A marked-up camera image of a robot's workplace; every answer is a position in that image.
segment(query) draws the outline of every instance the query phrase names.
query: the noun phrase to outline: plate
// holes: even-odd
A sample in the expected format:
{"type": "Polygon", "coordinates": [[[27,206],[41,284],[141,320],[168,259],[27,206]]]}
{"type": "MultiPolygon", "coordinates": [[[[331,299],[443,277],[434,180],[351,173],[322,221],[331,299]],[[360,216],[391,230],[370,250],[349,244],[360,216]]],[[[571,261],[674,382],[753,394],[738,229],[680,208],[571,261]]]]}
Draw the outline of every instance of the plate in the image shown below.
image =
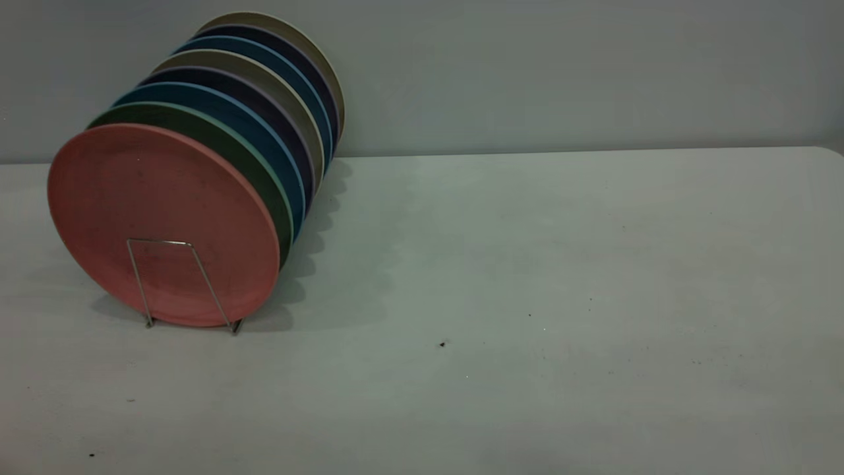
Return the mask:
{"type": "Polygon", "coordinates": [[[109,109],[88,126],[108,123],[143,123],[166,128],[196,140],[225,158],[257,191],[273,218],[279,237],[279,268],[293,243],[293,216],[279,179],[267,161],[240,134],[219,120],[184,106],[164,102],[134,102],[109,109]]]}
{"type": "Polygon", "coordinates": [[[287,145],[260,116],[222,92],[188,83],[142,85],[118,99],[114,106],[132,102],[168,102],[189,107],[234,129],[260,152],[284,186],[293,214],[294,236],[299,236],[305,220],[302,179],[287,145]]]}
{"type": "Polygon", "coordinates": [[[153,74],[164,69],[183,66],[201,66],[234,74],[272,97],[290,115],[301,132],[313,165],[315,187],[319,189],[325,163],[317,121],[314,120],[308,106],[296,94],[296,91],[287,84],[287,81],[253,59],[241,54],[220,50],[192,50],[177,53],[164,60],[162,64],[155,68],[153,74]]]}
{"type": "Polygon", "coordinates": [[[296,66],[299,71],[305,75],[308,82],[314,86],[317,94],[319,94],[322,104],[325,106],[328,115],[334,117],[335,123],[338,125],[338,136],[343,132],[343,125],[340,122],[340,115],[338,111],[338,103],[331,90],[328,89],[328,83],[322,74],[319,72],[314,63],[308,56],[300,51],[295,46],[288,43],[285,39],[271,33],[267,30],[262,30],[254,26],[244,25],[221,25],[215,26],[208,30],[198,33],[191,41],[199,38],[207,38],[210,36],[234,36],[245,40],[255,41],[262,44],[271,50],[278,53],[281,57],[287,58],[291,64],[296,66]]]}
{"type": "Polygon", "coordinates": [[[337,74],[334,72],[334,68],[331,67],[331,63],[328,62],[325,54],[319,49],[317,44],[311,41],[311,38],[308,38],[307,35],[282,19],[258,12],[232,12],[225,14],[203,25],[197,33],[203,33],[220,25],[256,26],[257,28],[262,28],[284,38],[298,48],[299,51],[304,52],[312,60],[322,77],[325,78],[327,86],[331,90],[332,97],[337,102],[338,119],[340,122],[339,134],[343,134],[346,124],[346,106],[345,100],[343,99],[343,89],[340,87],[340,81],[337,79],[337,74]]]}
{"type": "Polygon", "coordinates": [[[165,82],[188,83],[217,90],[249,107],[264,119],[290,150],[296,167],[299,169],[299,174],[302,176],[305,208],[311,208],[314,193],[317,191],[313,163],[308,150],[305,148],[299,129],[278,103],[244,79],[225,71],[205,67],[163,69],[149,76],[141,82],[141,85],[165,82]]]}
{"type": "MultiPolygon", "coordinates": [[[[231,322],[257,310],[279,276],[279,240],[255,189],[221,156],[165,128],[90,128],[56,155],[47,179],[56,229],[79,265],[138,312],[143,299],[127,240],[191,243],[231,322]]],[[[178,325],[224,325],[192,251],[135,243],[152,315],[178,325]]]]}
{"type": "Polygon", "coordinates": [[[317,90],[314,89],[314,86],[308,81],[305,75],[286,57],[281,56],[261,43],[234,36],[206,36],[204,38],[197,38],[182,45],[175,52],[201,49],[221,50],[241,54],[270,68],[274,73],[287,81],[290,87],[305,102],[305,105],[311,111],[311,115],[316,120],[320,138],[322,139],[323,158],[326,164],[323,169],[324,174],[328,169],[328,164],[331,162],[334,149],[337,146],[336,141],[338,137],[335,134],[335,131],[338,130],[337,118],[328,115],[325,106],[322,104],[322,99],[317,94],[317,90]]]}

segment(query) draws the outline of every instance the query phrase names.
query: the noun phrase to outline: table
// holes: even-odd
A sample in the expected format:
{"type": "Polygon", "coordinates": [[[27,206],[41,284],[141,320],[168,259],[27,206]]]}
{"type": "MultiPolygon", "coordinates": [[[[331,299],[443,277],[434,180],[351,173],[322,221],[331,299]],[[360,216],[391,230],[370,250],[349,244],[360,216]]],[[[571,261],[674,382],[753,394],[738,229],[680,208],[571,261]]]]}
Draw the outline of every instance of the table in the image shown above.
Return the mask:
{"type": "Polygon", "coordinates": [[[0,167],[0,473],[841,473],[844,158],[337,159],[238,336],[71,259],[0,167]]]}

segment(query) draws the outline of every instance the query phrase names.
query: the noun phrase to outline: metal wire stand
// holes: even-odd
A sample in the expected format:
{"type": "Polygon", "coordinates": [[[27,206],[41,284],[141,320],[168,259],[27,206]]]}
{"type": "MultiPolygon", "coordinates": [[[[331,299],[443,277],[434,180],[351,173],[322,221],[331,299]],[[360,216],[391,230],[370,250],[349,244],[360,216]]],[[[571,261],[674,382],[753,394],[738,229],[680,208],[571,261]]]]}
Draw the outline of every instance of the metal wire stand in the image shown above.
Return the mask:
{"type": "Polygon", "coordinates": [[[203,278],[205,279],[205,283],[208,284],[208,289],[211,291],[211,297],[214,298],[214,303],[217,304],[217,309],[219,309],[219,313],[223,315],[223,320],[225,321],[225,326],[231,331],[232,335],[237,335],[241,331],[241,324],[243,320],[238,320],[234,324],[229,321],[229,317],[226,316],[225,311],[223,310],[223,306],[220,305],[219,299],[217,298],[217,292],[214,291],[214,286],[211,285],[211,281],[208,279],[208,273],[205,272],[205,266],[203,262],[199,259],[199,253],[197,249],[193,247],[191,243],[185,243],[183,241],[164,241],[160,239],[141,239],[130,237],[126,240],[126,246],[129,248],[129,257],[132,259],[132,268],[135,270],[135,278],[138,279],[138,289],[141,291],[141,299],[143,300],[143,309],[146,310],[147,318],[147,328],[152,328],[155,325],[155,318],[153,317],[152,313],[149,312],[149,304],[147,303],[147,294],[143,291],[143,283],[141,282],[141,274],[138,272],[138,263],[135,261],[135,253],[132,251],[132,243],[152,243],[152,244],[169,244],[172,246],[187,246],[193,252],[193,257],[197,260],[197,265],[199,266],[199,271],[203,273],[203,278]]]}

